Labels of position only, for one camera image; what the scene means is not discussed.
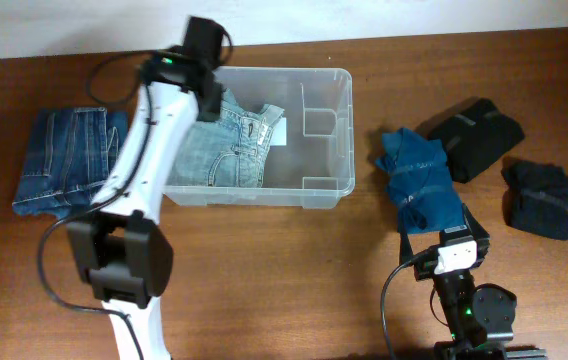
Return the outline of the small black garment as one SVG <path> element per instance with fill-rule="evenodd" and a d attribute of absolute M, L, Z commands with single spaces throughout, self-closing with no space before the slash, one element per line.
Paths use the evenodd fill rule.
<path fill-rule="evenodd" d="M 520 160 L 502 170 L 512 193 L 507 224 L 554 240 L 568 240 L 568 174 L 560 166 Z"/>

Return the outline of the dark blue jeans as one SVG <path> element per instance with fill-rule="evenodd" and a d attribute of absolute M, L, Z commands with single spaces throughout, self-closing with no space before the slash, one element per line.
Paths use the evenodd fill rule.
<path fill-rule="evenodd" d="M 127 133 L 124 111 L 104 107 L 40 111 L 30 133 L 13 211 L 61 219 L 88 207 L 115 166 Z"/>

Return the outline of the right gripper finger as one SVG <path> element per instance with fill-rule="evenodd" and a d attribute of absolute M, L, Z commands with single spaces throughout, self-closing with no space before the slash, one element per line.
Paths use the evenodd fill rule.
<path fill-rule="evenodd" d="M 478 220 L 473 216 L 470 209 L 467 207 L 465 203 L 462 204 L 463 214 L 465 218 L 465 222 L 467 227 L 469 228 L 470 232 L 473 235 L 473 238 L 477 242 L 490 242 L 490 235 L 486 231 L 486 229 L 478 222 Z"/>
<path fill-rule="evenodd" d="M 408 234 L 404 231 L 400 231 L 400 252 L 399 252 L 399 264 L 409 263 L 414 257 L 413 249 L 410 244 Z"/>

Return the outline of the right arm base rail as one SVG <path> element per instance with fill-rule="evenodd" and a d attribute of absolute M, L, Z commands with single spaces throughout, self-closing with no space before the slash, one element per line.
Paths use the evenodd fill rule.
<path fill-rule="evenodd" d="M 507 348 L 503 344 L 488 344 L 469 348 L 466 344 L 438 342 L 434 346 L 437 360 L 548 360 L 545 349 L 533 346 Z"/>

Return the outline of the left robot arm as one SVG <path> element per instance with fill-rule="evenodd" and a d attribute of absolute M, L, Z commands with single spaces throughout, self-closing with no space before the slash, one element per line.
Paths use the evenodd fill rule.
<path fill-rule="evenodd" d="M 154 50 L 139 71 L 131 130 L 106 183 L 66 229 L 80 280 L 110 318 L 122 359 L 167 359 L 161 296 L 173 249 L 159 228 L 164 186 L 196 121 L 218 118 L 222 85 L 215 70 L 230 55 L 222 25 L 192 17 L 182 44 Z"/>

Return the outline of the teal shirt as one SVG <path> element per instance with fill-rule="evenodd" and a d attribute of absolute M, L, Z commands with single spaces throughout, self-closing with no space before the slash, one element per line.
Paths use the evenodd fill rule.
<path fill-rule="evenodd" d="M 401 128 L 382 135 L 376 166 L 388 174 L 386 191 L 398 209 L 398 227 L 408 234 L 439 232 L 465 224 L 447 154 L 438 139 Z"/>

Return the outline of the large black garment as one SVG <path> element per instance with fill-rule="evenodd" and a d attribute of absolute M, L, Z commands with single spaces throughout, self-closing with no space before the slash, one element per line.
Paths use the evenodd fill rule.
<path fill-rule="evenodd" d="M 491 100 L 480 98 L 437 125 L 427 138 L 441 142 L 452 180 L 468 183 L 523 141 L 525 134 Z"/>

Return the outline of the clear plastic storage container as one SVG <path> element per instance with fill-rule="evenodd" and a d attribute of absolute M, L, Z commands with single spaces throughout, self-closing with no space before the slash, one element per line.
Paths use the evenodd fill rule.
<path fill-rule="evenodd" d="M 260 188 L 175 186 L 181 206 L 268 205 L 331 209 L 355 187 L 351 74 L 341 68 L 222 67 L 217 79 L 239 105 L 275 105 L 287 118 L 287 145 L 271 146 Z"/>

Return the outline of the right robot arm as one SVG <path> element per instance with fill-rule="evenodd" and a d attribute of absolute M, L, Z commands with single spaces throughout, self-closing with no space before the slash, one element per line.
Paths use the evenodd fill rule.
<path fill-rule="evenodd" d="M 400 263 L 413 269 L 416 280 L 433 282 L 458 351 L 512 341 L 517 306 L 514 293 L 474 282 L 471 271 L 484 262 L 490 235 L 467 207 L 462 210 L 462 225 L 440 231 L 439 243 L 417 254 L 399 226 Z"/>

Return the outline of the light blue jeans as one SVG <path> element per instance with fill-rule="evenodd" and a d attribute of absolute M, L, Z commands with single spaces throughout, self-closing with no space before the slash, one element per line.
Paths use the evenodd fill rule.
<path fill-rule="evenodd" d="M 260 188 L 275 127 L 284 110 L 265 104 L 243 109 L 229 90 L 215 122 L 197 121 L 175 157 L 167 183 L 175 186 Z"/>

